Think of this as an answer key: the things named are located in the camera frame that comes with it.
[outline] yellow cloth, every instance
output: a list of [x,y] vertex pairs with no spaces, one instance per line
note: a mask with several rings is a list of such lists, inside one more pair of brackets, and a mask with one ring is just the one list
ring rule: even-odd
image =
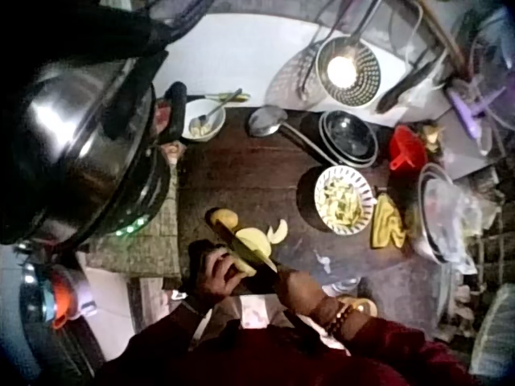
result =
[[373,213],[372,248],[384,248],[390,239],[397,248],[402,248],[406,239],[406,231],[402,227],[399,210],[392,199],[382,193],[377,199]]

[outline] person's left hand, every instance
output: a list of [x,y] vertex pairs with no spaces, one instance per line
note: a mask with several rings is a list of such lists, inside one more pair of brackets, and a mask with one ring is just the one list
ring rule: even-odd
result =
[[234,257],[226,248],[210,252],[201,265],[193,296],[208,308],[213,308],[228,297],[241,279],[246,277],[233,265]]

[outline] maroon sweater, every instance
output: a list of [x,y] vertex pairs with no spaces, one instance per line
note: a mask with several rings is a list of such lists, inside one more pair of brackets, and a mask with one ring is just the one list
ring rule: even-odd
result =
[[244,385],[473,385],[444,345],[394,322],[367,322],[344,351],[318,335],[269,326],[229,324],[218,339],[187,352],[189,336],[164,318],[134,336],[125,352],[98,372],[97,384]]

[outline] patterned plate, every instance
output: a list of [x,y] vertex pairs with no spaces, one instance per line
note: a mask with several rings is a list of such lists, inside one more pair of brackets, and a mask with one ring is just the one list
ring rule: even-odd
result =
[[372,219],[373,206],[376,204],[376,199],[372,194],[372,189],[369,183],[363,177],[363,175],[355,169],[348,166],[333,166],[323,171],[316,181],[315,185],[315,206],[316,210],[320,215],[321,205],[320,200],[323,195],[323,188],[332,179],[341,179],[345,183],[353,185],[358,191],[361,198],[361,205],[363,207],[363,213],[361,218],[352,226],[346,227],[344,225],[328,224],[322,216],[322,221],[337,235],[350,236],[361,232],[369,224]]

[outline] dark wooden countertop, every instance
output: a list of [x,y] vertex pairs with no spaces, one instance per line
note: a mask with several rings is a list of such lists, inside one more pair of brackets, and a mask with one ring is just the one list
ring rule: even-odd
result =
[[[313,187],[328,165],[284,130],[267,138],[248,137],[245,125],[253,111],[227,109],[220,134],[210,142],[189,146],[179,164],[178,242],[184,277],[190,264],[189,244],[199,239],[216,241],[204,222],[205,212],[213,207],[228,207],[239,215],[242,227],[264,232],[286,219],[288,237],[274,246],[272,258],[309,271],[323,285],[367,276],[406,259],[394,247],[371,249],[371,225],[354,236],[337,236],[325,228],[315,211]],[[289,123],[320,143],[318,117],[291,113]],[[379,134],[380,143],[385,142],[382,137],[391,135],[387,129],[380,129]],[[371,186],[386,187],[388,162],[383,159],[376,164],[360,172]],[[318,262],[317,254],[331,259],[330,273]]]

